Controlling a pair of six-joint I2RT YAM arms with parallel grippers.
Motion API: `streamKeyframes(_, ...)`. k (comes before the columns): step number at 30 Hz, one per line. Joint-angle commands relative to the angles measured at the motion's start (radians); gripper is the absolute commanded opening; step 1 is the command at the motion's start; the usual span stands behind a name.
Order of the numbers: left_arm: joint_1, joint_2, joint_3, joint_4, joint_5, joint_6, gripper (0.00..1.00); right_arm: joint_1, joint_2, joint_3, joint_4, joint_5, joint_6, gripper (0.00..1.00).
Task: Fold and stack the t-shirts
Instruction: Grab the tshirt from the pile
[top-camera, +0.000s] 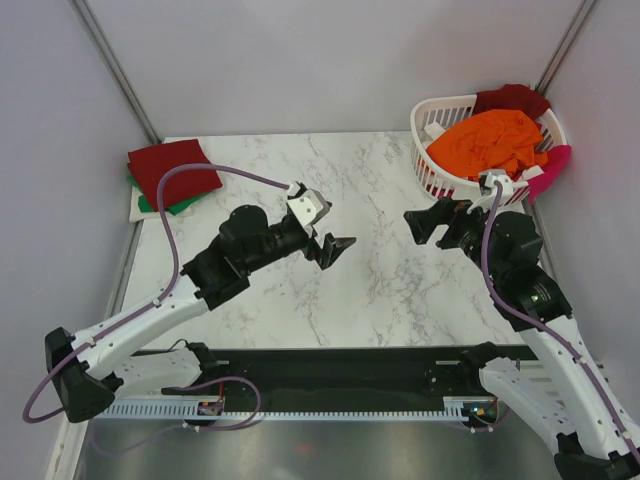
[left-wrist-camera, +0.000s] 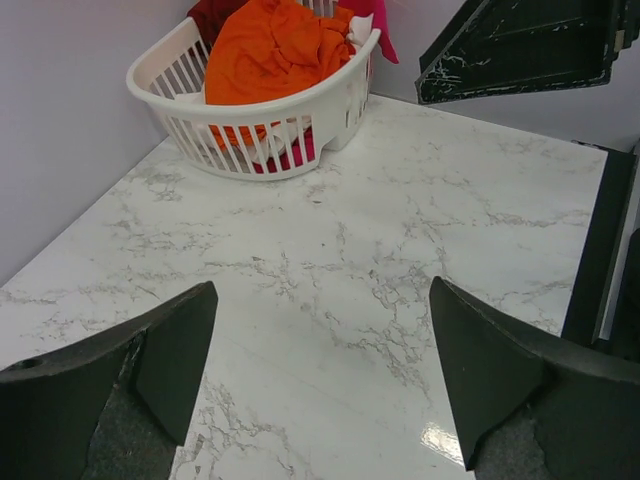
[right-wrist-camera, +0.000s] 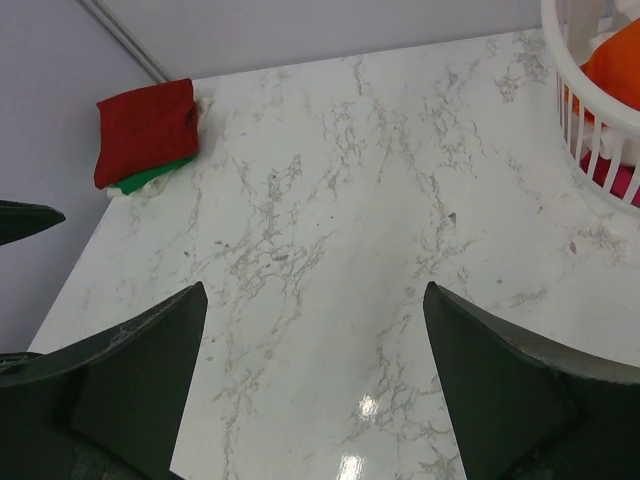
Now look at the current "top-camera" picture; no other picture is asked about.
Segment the orange t shirt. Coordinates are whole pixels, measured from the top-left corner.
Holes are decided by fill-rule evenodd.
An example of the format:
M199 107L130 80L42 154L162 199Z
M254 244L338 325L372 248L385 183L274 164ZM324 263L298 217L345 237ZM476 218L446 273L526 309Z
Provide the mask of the orange t shirt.
M543 141L539 126L518 110L494 109L465 119L440 135L426 149L448 173L467 180L502 169L515 180L534 166L549 162L536 147Z

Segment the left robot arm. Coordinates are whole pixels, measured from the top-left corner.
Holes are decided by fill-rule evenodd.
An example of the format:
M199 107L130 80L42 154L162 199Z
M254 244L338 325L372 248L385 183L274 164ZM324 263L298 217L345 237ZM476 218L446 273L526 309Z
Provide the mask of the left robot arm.
M158 294L75 333L62 327L50 331L45 337L47 372L67 420L90 420L115 400L147 390L215 389L220 371L203 344L142 357L136 353L230 301L249 288L252 273L294 253L323 270L330 268L356 240L327 234L317 242L314 225L327 211L294 199L282 220L270 224L262 208L240 206L208 247L174 270Z

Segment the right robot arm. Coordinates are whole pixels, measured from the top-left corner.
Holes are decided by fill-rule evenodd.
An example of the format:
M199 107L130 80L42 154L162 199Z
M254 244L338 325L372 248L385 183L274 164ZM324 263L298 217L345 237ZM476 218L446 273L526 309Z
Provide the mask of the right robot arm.
M639 426L589 353L559 285L539 266L543 242L533 220L451 198L407 211L404 219L418 245L445 227L437 247L461 250L481 270L496 310L534 353L558 395L537 387L489 342L465 352L460 386L505 403L546 444L561 478L638 478Z

